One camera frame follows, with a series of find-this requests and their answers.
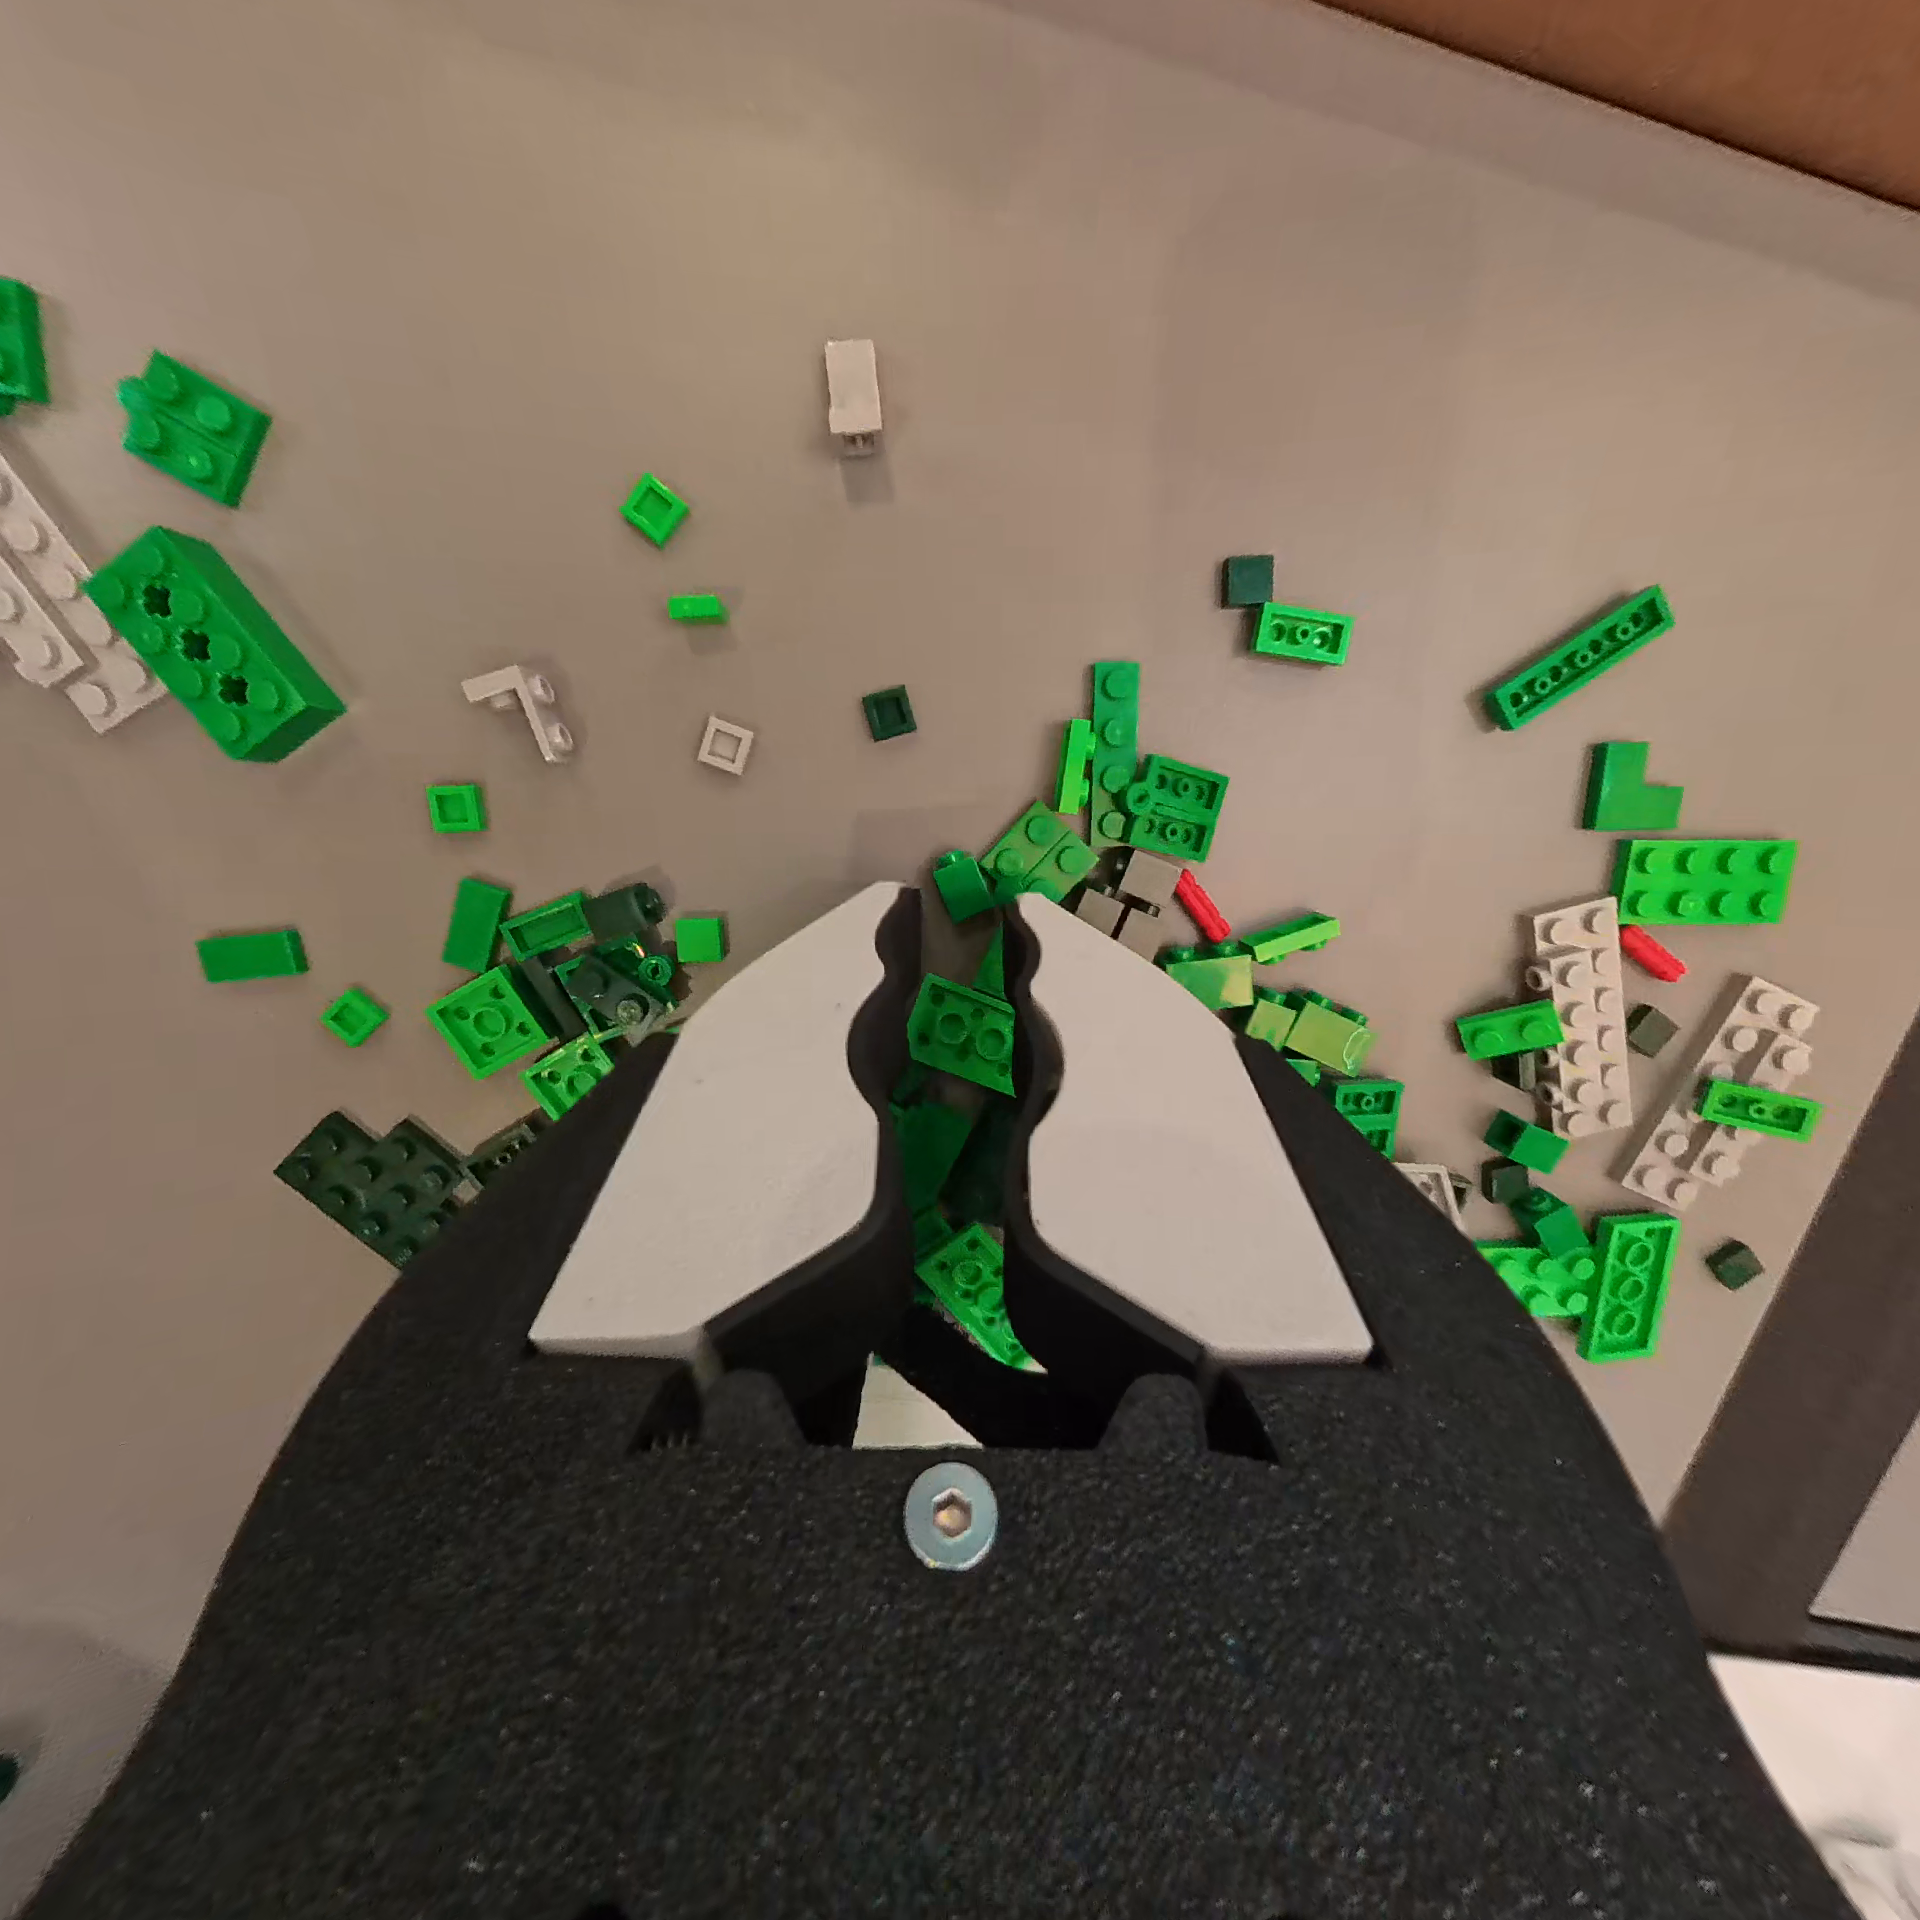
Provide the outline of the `large green holed brick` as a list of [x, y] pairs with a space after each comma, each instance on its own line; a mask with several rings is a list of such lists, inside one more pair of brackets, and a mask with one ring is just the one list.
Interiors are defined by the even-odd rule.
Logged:
[[233, 759], [281, 761], [346, 711], [209, 539], [153, 526], [84, 592]]

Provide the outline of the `white angled plate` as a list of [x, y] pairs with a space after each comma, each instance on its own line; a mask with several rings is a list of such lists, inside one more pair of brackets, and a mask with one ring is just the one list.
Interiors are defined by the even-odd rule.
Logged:
[[574, 756], [574, 733], [564, 720], [556, 687], [544, 673], [508, 663], [463, 679], [460, 691], [468, 705], [517, 709], [547, 763], [564, 763]]

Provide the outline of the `large dark green plate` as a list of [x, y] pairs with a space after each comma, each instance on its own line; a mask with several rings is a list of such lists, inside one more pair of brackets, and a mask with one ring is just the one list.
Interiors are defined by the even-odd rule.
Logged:
[[392, 1270], [404, 1267], [477, 1196], [468, 1162], [417, 1115], [372, 1134], [334, 1110], [275, 1175]]

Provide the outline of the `green square plate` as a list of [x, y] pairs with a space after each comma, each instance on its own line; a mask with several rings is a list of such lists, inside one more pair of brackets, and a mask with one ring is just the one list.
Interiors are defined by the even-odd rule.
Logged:
[[999, 993], [929, 971], [906, 1020], [909, 1057], [989, 1092], [1015, 1092], [1017, 1013]]

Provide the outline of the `green angled tile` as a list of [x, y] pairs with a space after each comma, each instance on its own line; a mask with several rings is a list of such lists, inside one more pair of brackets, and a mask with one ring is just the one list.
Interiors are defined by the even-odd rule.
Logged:
[[1648, 778], [1651, 744], [1611, 738], [1590, 752], [1581, 823], [1586, 831], [1657, 836], [1679, 827], [1684, 785]]

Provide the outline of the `light grey long plate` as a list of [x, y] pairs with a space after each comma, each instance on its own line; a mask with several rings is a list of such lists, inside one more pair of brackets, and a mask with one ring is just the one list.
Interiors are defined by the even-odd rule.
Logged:
[[1537, 1081], [1545, 1124], [1565, 1139], [1631, 1127], [1619, 900], [1600, 894], [1534, 915], [1526, 979], [1562, 1024]]
[[1813, 1028], [1821, 1005], [1811, 996], [1758, 973], [1739, 973], [1703, 1038], [1673, 1067], [1617, 1166], [1621, 1186], [1648, 1207], [1684, 1213], [1742, 1169], [1763, 1134], [1697, 1112], [1703, 1081], [1733, 1081], [1785, 1093], [1813, 1067]]
[[89, 595], [91, 565], [27, 478], [3, 459], [3, 644], [12, 670], [64, 696], [100, 736], [171, 697]]

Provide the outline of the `white cloth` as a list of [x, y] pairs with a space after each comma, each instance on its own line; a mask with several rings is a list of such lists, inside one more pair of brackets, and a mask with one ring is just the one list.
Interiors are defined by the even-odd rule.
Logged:
[[1773, 1784], [1861, 1916], [1919, 1914], [1919, 1681], [1714, 1653]]

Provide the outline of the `green wide studded plate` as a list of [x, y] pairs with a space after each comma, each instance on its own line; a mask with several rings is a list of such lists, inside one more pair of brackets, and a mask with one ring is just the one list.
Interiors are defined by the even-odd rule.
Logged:
[[117, 382], [117, 397], [126, 451], [228, 510], [242, 505], [271, 412], [158, 348]]

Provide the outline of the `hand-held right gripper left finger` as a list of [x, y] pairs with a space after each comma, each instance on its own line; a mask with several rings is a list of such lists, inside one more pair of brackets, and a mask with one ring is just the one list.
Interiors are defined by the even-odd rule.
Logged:
[[921, 889], [864, 885], [549, 1135], [536, 1168], [578, 1224], [529, 1327], [542, 1357], [860, 1398], [911, 1299], [891, 1093], [921, 959]]

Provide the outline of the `pile of green bricks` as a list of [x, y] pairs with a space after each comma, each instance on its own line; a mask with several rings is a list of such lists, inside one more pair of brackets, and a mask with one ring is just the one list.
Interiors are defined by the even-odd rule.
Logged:
[[458, 971], [427, 1020], [477, 1081], [515, 1072], [539, 1115], [561, 1119], [626, 1052], [682, 1015], [691, 971], [730, 954], [720, 914], [663, 924], [647, 882], [564, 892], [515, 909], [491, 971]]
[[1292, 1011], [1260, 997], [1253, 959], [1228, 942], [1204, 942], [1175, 900], [1181, 870], [1195, 870], [1212, 849], [1226, 795], [1228, 780], [1215, 770], [1140, 753], [1140, 666], [1096, 661], [1088, 714], [1065, 736], [1056, 799], [1030, 803], [987, 851], [954, 848], [932, 864], [954, 922], [994, 920], [972, 979], [959, 983], [1015, 1007], [1015, 1092], [989, 1092], [909, 1057], [893, 1117], [915, 1225], [917, 1290], [1011, 1370], [1056, 1357], [1068, 1372], [1123, 1379], [1163, 1366], [1253, 1366], [1195, 1355], [1157, 1334], [1143, 1310], [1098, 1302], [1090, 1279], [1072, 1277], [1062, 1258], [1040, 1247], [1028, 1147], [1045, 1093], [1058, 1078], [1058, 1056], [1037, 1038], [1026, 1003], [1035, 954], [1021, 931], [1009, 931], [1009, 912], [1023, 895], [1062, 906], [1197, 996], [1230, 1028], [1247, 1067], [1240, 1034], [1224, 1013], [1248, 1013], [1247, 1038], [1260, 1043], [1281, 1041]]
[[1493, 1158], [1481, 1168], [1482, 1194], [1510, 1211], [1514, 1239], [1481, 1239], [1478, 1252], [1537, 1318], [1577, 1321], [1595, 1306], [1600, 1260], [1579, 1213], [1539, 1177], [1555, 1174], [1571, 1139], [1512, 1112], [1486, 1124]]

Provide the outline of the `long narrow green plate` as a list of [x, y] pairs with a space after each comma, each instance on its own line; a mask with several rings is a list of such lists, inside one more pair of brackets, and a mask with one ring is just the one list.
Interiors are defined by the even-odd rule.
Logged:
[[1519, 731], [1669, 634], [1673, 624], [1667, 590], [1643, 587], [1493, 684], [1482, 708], [1500, 731]]

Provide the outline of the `green eight-stud plate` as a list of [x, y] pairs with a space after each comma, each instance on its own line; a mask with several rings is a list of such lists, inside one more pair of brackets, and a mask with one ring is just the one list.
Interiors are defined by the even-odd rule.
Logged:
[[1596, 1296], [1577, 1338], [1582, 1362], [1641, 1359], [1658, 1349], [1682, 1227], [1671, 1211], [1596, 1218]]
[[1623, 926], [1773, 926], [1785, 920], [1798, 842], [1790, 838], [1631, 836], [1613, 892]]

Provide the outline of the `dark furniture bar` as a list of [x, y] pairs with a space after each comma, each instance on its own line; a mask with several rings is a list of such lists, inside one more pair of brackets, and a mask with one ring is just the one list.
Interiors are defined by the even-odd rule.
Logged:
[[1917, 1366], [1911, 1024], [1663, 1524], [1710, 1651], [1917, 1677], [1915, 1631], [1814, 1612], [1917, 1421]]

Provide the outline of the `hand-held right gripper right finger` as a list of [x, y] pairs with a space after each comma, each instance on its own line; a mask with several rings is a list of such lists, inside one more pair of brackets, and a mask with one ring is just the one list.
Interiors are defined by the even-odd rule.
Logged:
[[1039, 1247], [1200, 1359], [1366, 1359], [1374, 1338], [1233, 1029], [1043, 895], [1017, 897], [1006, 930], [1058, 1056], [1026, 1147]]

